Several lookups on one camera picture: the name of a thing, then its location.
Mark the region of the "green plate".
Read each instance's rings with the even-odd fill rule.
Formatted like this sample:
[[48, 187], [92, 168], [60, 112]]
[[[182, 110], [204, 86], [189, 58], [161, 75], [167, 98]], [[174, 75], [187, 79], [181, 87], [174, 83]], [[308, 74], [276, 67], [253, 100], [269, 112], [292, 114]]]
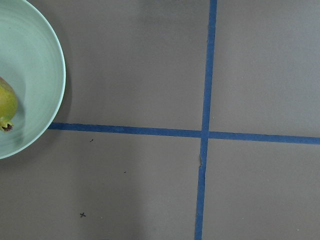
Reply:
[[26, 0], [0, 2], [0, 76], [18, 98], [12, 130], [0, 133], [0, 157], [5, 159], [47, 130], [66, 86], [59, 39], [47, 19]]

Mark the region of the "red green pomegranate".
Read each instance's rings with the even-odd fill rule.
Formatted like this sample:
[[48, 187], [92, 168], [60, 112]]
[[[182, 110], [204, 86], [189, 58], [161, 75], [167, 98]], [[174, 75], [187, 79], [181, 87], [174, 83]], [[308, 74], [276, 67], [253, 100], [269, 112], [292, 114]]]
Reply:
[[14, 89], [0, 78], [0, 130], [2, 132], [9, 132], [12, 130], [14, 124], [12, 119], [18, 110], [18, 98]]

